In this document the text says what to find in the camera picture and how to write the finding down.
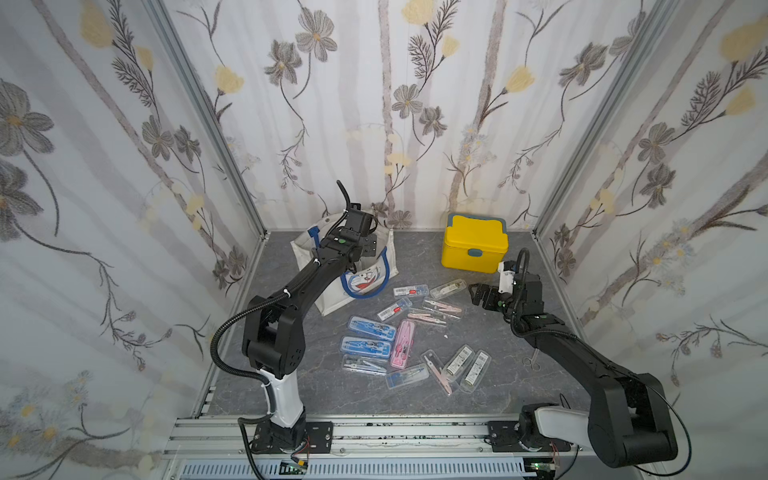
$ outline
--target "yellow lunch box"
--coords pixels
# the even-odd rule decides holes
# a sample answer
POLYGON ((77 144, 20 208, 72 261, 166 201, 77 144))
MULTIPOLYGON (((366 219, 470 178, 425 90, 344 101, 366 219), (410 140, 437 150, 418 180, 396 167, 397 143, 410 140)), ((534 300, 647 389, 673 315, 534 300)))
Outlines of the yellow lunch box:
POLYGON ((503 219, 450 214, 442 244, 442 265, 494 273, 508 248, 507 224, 503 219))

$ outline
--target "plastic pencil case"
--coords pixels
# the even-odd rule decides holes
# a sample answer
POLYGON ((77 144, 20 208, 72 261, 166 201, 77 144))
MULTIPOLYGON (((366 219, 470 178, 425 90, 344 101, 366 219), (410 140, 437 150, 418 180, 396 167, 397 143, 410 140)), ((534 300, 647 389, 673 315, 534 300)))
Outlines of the plastic pencil case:
POLYGON ((387 320, 395 318, 396 316, 405 312, 407 309, 411 308, 411 305, 413 305, 413 302, 408 300, 407 296, 404 296, 403 298, 394 302, 392 305, 386 307, 381 312, 378 312, 376 316, 379 317, 379 320, 382 322, 386 322, 387 320))
POLYGON ((422 303, 422 308, 431 312, 440 313, 445 317, 454 320, 459 320, 464 315, 464 309, 460 306, 442 300, 435 300, 433 298, 425 298, 424 303, 422 303))
POLYGON ((423 323, 424 325, 448 326, 448 322, 445 321, 445 317, 441 313, 422 310, 420 308, 411 308, 408 310, 408 319, 413 320, 414 322, 423 323))
POLYGON ((426 352, 422 353, 422 360, 427 364, 427 368, 429 369, 432 376, 435 377, 435 381, 438 385, 440 385, 440 389, 443 391, 443 393, 445 393, 447 396, 451 396, 453 393, 453 388, 448 379, 442 374, 442 360, 437 356, 435 350, 427 350, 426 352))
POLYGON ((403 320, 397 327, 397 338, 392 347, 392 357, 389 359, 389 364, 396 369, 404 369, 408 365, 415 331, 416 324, 410 320, 403 320))
POLYGON ((464 345, 458 349, 458 352, 451 358, 451 361, 445 364, 442 374, 448 380, 454 382, 458 377, 462 376, 464 370, 469 366, 469 360, 472 358, 473 353, 475 351, 469 345, 464 345))
POLYGON ((420 363, 404 370, 389 373, 385 378, 387 388, 396 389, 400 386, 411 385, 412 383, 427 380, 427 378, 429 378, 429 369, 427 369, 425 363, 420 363))
POLYGON ((472 393, 478 388, 478 383, 482 380, 488 367, 491 365, 491 356, 486 352, 480 350, 472 361, 472 366, 469 367, 467 375, 458 384, 458 387, 467 393, 472 393))
POLYGON ((371 336, 385 342, 392 342, 395 339, 395 335, 397 335, 397 329, 394 326, 374 322, 357 315, 352 315, 349 318, 347 326, 355 333, 371 336))
POLYGON ((446 298, 448 295, 453 295, 456 292, 461 292, 467 288, 467 283, 462 279, 453 280, 452 282, 443 283, 441 286, 437 286, 429 291, 429 296, 435 300, 446 298))
POLYGON ((341 361, 341 368, 350 372, 365 373, 367 375, 386 375, 387 361, 385 359, 373 359, 360 355, 345 355, 341 361))
POLYGON ((341 353, 370 356, 376 359, 388 359, 392 353, 392 344, 382 340, 345 336, 341 339, 339 350, 341 353))
POLYGON ((427 296, 429 295, 429 286, 427 285, 408 285, 396 286, 392 289, 395 296, 427 296))

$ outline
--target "cable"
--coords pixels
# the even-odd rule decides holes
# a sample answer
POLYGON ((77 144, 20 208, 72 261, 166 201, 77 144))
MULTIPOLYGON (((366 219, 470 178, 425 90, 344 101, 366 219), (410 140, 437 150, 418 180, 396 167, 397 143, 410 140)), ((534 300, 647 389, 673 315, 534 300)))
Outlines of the cable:
MULTIPOLYGON (((565 398, 565 395, 563 395, 562 393, 560 394, 560 406, 564 407, 564 408, 568 407, 568 410, 571 409, 571 403, 568 401, 568 399, 565 398)), ((574 454, 573 462, 571 462, 571 464, 568 466, 568 468, 563 470, 563 472, 560 474, 560 476, 557 477, 556 480, 560 480, 561 478, 563 478, 563 475, 568 473, 568 471, 571 470, 571 468, 573 468, 574 463, 576 463, 576 458, 578 458, 578 449, 579 449, 579 447, 578 447, 578 445, 575 445, 575 444, 574 444, 574 446, 576 447, 576 453, 574 454)))
POLYGON ((653 472, 649 472, 648 470, 646 470, 644 468, 640 468, 637 465, 632 465, 632 466, 634 466, 636 469, 640 470, 641 472, 647 473, 648 475, 655 475, 657 477, 674 477, 675 475, 683 473, 683 471, 685 471, 685 469, 688 468, 688 465, 690 465, 690 458, 694 455, 694 447, 690 443, 690 433, 688 433, 688 428, 685 426, 685 424, 683 423, 683 419, 680 418, 680 416, 677 414, 677 412, 675 411, 675 409, 672 406, 672 404, 669 403, 667 401, 667 399, 664 398, 664 396, 661 395, 661 393, 659 393, 658 390, 656 390, 654 387, 648 385, 647 383, 643 382, 639 378, 635 378, 635 379, 638 382, 640 382, 643 385, 645 385, 647 388, 653 390, 654 393, 656 395, 658 395, 660 399, 664 400, 664 403, 667 404, 667 407, 669 407, 669 409, 672 411, 672 413, 677 417, 677 421, 680 422, 680 425, 683 427, 683 432, 685 432, 685 439, 688 442, 688 458, 686 458, 686 460, 685 460, 685 465, 680 467, 676 472, 672 472, 672 473, 653 473, 653 472))
POLYGON ((240 417, 237 419, 237 425, 240 427, 240 434, 243 436, 243 444, 245 445, 245 455, 248 457, 248 463, 250 464, 250 469, 253 470, 253 474, 258 478, 259 480, 265 480, 265 478, 261 475, 259 472, 259 469, 256 467, 256 462, 253 460, 253 453, 250 451, 250 443, 248 442, 248 433, 245 431, 245 425, 256 425, 261 422, 266 422, 267 420, 272 418, 273 413, 267 413, 263 417, 259 417, 258 419, 244 419, 243 417, 240 417))

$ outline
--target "scissors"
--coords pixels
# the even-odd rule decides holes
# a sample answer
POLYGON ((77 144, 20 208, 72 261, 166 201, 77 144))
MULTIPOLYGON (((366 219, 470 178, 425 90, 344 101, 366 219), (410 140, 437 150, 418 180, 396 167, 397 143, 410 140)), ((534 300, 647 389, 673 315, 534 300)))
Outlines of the scissors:
POLYGON ((538 364, 536 361, 536 357, 538 356, 538 349, 535 349, 533 351, 533 355, 527 356, 523 359, 523 365, 531 367, 531 370, 534 372, 538 372, 541 370, 541 365, 538 364))

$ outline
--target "white tote bag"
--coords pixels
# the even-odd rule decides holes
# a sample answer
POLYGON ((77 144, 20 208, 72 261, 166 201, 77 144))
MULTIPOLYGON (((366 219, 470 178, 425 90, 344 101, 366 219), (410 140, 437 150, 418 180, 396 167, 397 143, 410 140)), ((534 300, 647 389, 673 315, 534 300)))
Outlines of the white tote bag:
MULTIPOLYGON (((319 242, 341 215, 334 214, 320 219, 290 243, 293 254, 296 256, 296 263, 299 264, 299 270, 312 260, 312 249, 316 247, 315 237, 310 235, 310 232, 316 235, 319 242)), ((315 301, 315 305, 323 316, 345 306, 355 298, 373 296, 379 288, 383 291, 389 279, 397 275, 394 233, 379 224, 376 228, 376 256, 360 257, 356 266, 357 273, 347 272, 334 280, 315 301)))

